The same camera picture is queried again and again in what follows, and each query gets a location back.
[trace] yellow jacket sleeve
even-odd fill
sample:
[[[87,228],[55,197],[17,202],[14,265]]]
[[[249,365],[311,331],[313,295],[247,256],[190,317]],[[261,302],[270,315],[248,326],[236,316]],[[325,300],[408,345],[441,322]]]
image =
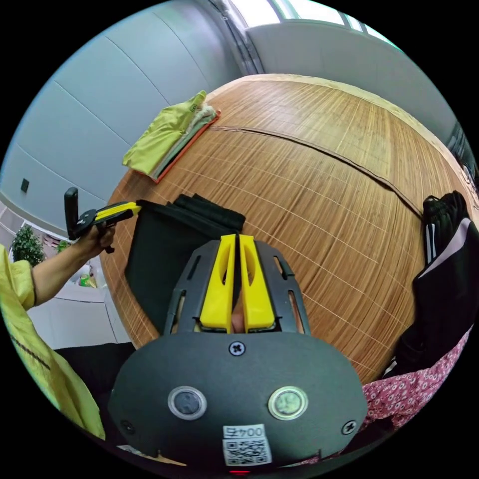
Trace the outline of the yellow jacket sleeve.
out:
[[[25,311],[35,306],[35,287],[31,275],[31,266],[28,261],[15,261],[10,263],[8,253],[0,245],[0,274],[11,286],[11,289]]]

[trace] wooden table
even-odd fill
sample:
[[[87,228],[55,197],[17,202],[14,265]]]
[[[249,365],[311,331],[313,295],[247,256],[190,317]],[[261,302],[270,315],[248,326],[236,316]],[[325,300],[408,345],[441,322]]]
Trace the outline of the wooden table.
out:
[[[221,118],[155,185],[128,172],[110,202],[198,193],[246,216],[244,234],[279,248],[303,292],[312,333],[363,383],[378,377],[414,320],[424,267],[422,202],[460,191],[479,201],[445,146],[384,99],[297,75],[255,75],[208,95]],[[117,226],[102,266],[136,347],[158,337],[125,281],[136,220]]]

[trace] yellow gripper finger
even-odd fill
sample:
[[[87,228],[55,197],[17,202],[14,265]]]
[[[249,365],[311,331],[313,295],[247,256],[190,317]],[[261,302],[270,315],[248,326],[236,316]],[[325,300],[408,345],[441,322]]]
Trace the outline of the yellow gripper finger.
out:
[[[203,328],[231,332],[233,281],[235,278],[236,235],[221,237],[215,264],[200,314]]]
[[[240,235],[239,241],[241,290],[246,333],[252,329],[271,328],[274,325],[274,312],[254,238]]]
[[[106,219],[109,216],[115,215],[117,213],[121,213],[122,211],[131,210],[133,215],[137,214],[141,210],[141,206],[138,206],[134,201],[130,201],[128,203],[123,203],[119,205],[112,205],[110,208],[105,208],[104,210],[100,210],[95,217],[95,221],[101,221],[102,219]]]

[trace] white wall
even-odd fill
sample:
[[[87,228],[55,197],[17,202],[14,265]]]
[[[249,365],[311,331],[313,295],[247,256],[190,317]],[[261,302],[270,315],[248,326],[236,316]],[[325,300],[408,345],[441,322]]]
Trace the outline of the white wall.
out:
[[[123,155],[162,108],[240,76],[223,34],[194,0],[163,3],[113,25],[32,102],[5,156],[0,199],[63,232],[69,187],[79,189],[80,212],[104,206],[126,171]]]
[[[249,28],[266,73],[295,73],[340,81],[398,105],[443,143],[456,117],[431,80],[403,52],[330,23],[288,20]]]

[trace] qr code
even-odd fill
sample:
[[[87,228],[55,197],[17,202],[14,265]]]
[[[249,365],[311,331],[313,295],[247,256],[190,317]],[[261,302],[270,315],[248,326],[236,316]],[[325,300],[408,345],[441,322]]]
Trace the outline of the qr code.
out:
[[[271,462],[271,452],[266,438],[244,441],[224,440],[223,448],[227,466],[252,466]]]

